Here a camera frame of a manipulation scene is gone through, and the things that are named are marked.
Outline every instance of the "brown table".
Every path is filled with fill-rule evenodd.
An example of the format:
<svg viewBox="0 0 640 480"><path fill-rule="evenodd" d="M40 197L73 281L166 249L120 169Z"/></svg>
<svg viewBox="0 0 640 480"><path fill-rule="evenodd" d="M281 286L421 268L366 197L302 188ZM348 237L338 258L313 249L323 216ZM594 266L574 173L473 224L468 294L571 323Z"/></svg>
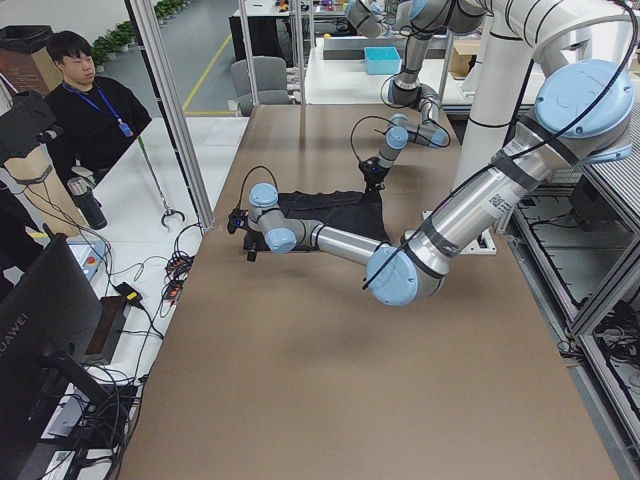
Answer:
<svg viewBox="0 0 640 480"><path fill-rule="evenodd" d="M281 191L362 188L349 133L390 110L302 111L254 110L220 221L257 164ZM384 125L356 131L363 156L380 144L374 127ZM446 194L458 154L455 140L402 153L383 191L392 238ZM256 172L247 183L267 179ZM497 256L455 260L436 296L404 308L362 292L358 265L319 252L261 253L252 264L241 245L224 225L206 235L121 478L617 478L500 238Z"/></svg>

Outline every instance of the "power adapter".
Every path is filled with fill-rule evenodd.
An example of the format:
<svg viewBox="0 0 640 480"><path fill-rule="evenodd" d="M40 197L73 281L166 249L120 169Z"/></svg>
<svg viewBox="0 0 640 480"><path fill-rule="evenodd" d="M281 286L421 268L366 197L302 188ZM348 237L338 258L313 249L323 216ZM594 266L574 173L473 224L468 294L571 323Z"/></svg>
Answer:
<svg viewBox="0 0 640 480"><path fill-rule="evenodd" d="M127 301L134 307L142 308L140 302L142 301L142 295L135 288L126 282L122 282L120 285L114 287L116 292L120 295L124 295Z"/></svg>

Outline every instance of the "computer monitor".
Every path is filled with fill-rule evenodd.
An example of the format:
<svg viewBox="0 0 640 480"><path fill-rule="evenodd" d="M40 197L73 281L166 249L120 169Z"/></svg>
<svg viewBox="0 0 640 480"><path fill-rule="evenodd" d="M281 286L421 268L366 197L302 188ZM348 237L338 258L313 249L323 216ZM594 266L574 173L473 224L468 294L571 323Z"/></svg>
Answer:
<svg viewBox="0 0 640 480"><path fill-rule="evenodd" d="M68 374L44 359L62 352L82 363L101 312L61 235L0 304L1 479L20 476L69 383Z"/></svg>

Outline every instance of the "blue box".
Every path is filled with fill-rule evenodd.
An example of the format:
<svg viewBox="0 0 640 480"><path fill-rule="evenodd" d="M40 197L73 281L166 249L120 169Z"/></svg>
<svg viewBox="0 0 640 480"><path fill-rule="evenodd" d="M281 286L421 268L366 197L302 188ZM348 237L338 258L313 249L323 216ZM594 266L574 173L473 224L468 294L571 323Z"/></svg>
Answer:
<svg viewBox="0 0 640 480"><path fill-rule="evenodd" d="M364 63L369 75L394 75L400 70L396 47L364 47Z"/></svg>

